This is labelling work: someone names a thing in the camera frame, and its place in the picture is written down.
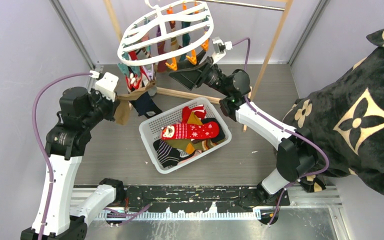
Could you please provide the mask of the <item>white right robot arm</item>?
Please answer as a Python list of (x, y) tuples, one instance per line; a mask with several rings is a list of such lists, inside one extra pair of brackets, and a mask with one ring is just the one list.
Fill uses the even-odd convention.
[(315, 166), (318, 155), (312, 146), (308, 129), (297, 130), (259, 109), (250, 99), (250, 77), (243, 69), (226, 75), (207, 57), (199, 65), (171, 71), (169, 76), (189, 90), (201, 85), (218, 91), (225, 97), (219, 101), (226, 117), (246, 125), (265, 138), (276, 150), (276, 167), (257, 184), (257, 198), (263, 205), (271, 205), (277, 194), (303, 177)]

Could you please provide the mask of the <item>red snowflake sock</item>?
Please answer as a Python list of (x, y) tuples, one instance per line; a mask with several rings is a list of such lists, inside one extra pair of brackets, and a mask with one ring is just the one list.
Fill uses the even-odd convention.
[(162, 140), (205, 140), (212, 139), (219, 135), (220, 127), (214, 122), (198, 125), (193, 123), (176, 123), (168, 125), (162, 129)]

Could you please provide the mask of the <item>white oval clip hanger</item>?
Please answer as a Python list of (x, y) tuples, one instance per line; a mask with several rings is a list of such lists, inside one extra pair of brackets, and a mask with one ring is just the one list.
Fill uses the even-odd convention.
[[(195, 0), (178, 0), (170, 4), (159, 6), (151, 5), (148, 0), (145, 4), (151, 11), (135, 20), (125, 30), (117, 56), (120, 62), (127, 66), (144, 66), (158, 63), (173, 57), (188, 54), (192, 50), (201, 48), (201, 39), (204, 31), (209, 33), (210, 38), (214, 31), (214, 21), (206, 2)], [(191, 22), (191, 25), (182, 29), (182, 22)], [(147, 59), (134, 60), (129, 53), (142, 48), (162, 43), (183, 34), (200, 32), (202, 35), (188, 46), (180, 49), (159, 54)]]

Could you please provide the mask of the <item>brown sock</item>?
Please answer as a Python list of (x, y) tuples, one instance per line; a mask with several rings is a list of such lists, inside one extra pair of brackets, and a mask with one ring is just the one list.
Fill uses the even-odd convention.
[(119, 105), (114, 112), (114, 121), (119, 125), (126, 125), (130, 118), (130, 101), (136, 101), (149, 89), (156, 86), (156, 81), (151, 80), (146, 86), (141, 87), (131, 93), (116, 95), (116, 100), (119, 101)]

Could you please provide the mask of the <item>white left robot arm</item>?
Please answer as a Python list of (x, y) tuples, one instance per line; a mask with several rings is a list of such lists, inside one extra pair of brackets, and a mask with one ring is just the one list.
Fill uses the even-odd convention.
[(91, 222), (112, 204), (121, 206), (127, 197), (121, 180), (105, 178), (79, 206), (70, 209), (74, 181), (91, 130), (101, 121), (114, 120), (119, 101), (104, 90), (72, 87), (59, 99), (58, 122), (48, 132), (44, 147), (50, 162), (36, 218), (20, 234), (22, 240), (83, 240)]

